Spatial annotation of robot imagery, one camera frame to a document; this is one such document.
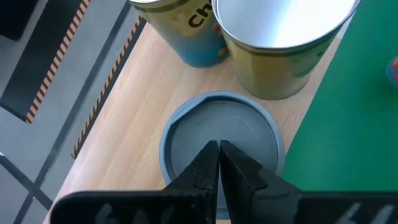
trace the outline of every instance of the gray lid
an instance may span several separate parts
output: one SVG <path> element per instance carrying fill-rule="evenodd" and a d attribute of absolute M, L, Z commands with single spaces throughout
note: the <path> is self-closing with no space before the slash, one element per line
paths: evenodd
<path fill-rule="evenodd" d="M 360 0 L 213 0 L 224 30 L 251 47 L 285 49 L 317 40 L 342 24 Z"/>
<path fill-rule="evenodd" d="M 277 175 L 284 167 L 284 144 L 268 111 L 230 91 L 198 95 L 180 106 L 167 123 L 159 162 L 166 184 L 174 180 L 211 140 L 228 140 Z M 217 218 L 228 219 L 221 176 Z"/>

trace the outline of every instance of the table surface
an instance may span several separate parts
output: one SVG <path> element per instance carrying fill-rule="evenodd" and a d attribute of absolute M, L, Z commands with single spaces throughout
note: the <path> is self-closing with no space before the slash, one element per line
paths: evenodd
<path fill-rule="evenodd" d="M 277 121 L 287 151 L 343 32 L 332 42 L 305 88 L 288 99 L 266 101 L 243 89 L 231 59 L 213 68 L 189 67 L 146 25 L 57 199 L 81 190 L 164 188 L 158 158 L 163 128 L 178 106 L 207 91 L 232 90 L 260 102 Z"/>

